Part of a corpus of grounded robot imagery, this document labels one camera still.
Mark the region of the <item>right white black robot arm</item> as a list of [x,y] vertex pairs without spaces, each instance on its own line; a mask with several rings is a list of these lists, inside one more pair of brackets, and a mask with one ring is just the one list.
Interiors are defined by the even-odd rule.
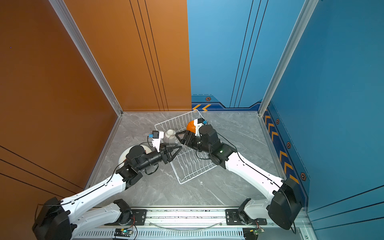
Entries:
[[206,153],[215,165],[240,176],[265,196],[264,202],[250,198],[243,201],[238,208],[243,224],[251,225],[258,218],[270,218],[282,229],[295,229],[295,219],[304,206],[301,188],[296,181],[284,180],[251,163],[229,140],[222,142],[224,136],[209,124],[197,128],[196,133],[189,129],[178,132],[176,138],[181,144]]

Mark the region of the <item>clear glass cup back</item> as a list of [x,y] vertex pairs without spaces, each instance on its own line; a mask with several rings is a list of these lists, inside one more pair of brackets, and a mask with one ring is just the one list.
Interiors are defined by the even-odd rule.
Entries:
[[179,145],[180,143],[179,143],[179,140],[177,139],[177,137],[176,136],[171,136],[171,137],[169,137],[169,138],[167,138],[167,139],[165,139],[165,143],[168,143],[169,145]]

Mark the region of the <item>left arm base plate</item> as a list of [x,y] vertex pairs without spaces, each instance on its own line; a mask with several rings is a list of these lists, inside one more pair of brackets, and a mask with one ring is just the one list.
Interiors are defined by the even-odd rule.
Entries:
[[130,212],[122,213],[116,222],[105,224],[105,226],[144,226],[146,217],[146,209],[134,209]]

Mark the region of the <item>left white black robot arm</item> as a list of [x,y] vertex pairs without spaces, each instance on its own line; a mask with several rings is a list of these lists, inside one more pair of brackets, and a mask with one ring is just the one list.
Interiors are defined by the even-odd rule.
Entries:
[[136,184],[148,167],[173,161],[182,148],[161,144],[158,150],[146,153],[141,145],[131,147],[110,177],[73,196],[46,201],[35,219],[33,233],[38,240],[72,240],[105,224],[133,224],[131,207],[122,199],[105,207],[96,206]]

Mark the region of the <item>white wire dish rack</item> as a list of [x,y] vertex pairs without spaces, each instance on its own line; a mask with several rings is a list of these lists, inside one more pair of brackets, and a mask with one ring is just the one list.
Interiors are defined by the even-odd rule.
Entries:
[[[179,115],[169,120],[155,124],[157,131],[167,132],[173,130],[178,133],[187,129],[189,122],[201,118],[198,110]],[[171,162],[179,184],[184,184],[216,167],[208,158],[208,154],[183,145],[183,148]]]

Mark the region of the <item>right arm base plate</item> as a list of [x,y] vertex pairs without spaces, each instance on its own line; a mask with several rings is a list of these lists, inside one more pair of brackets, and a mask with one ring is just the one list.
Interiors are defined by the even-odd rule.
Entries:
[[263,218],[257,218],[255,220],[252,219],[246,219],[239,214],[238,209],[226,209],[226,223],[228,226],[235,226],[235,225],[253,225],[253,226],[266,226],[267,219]]

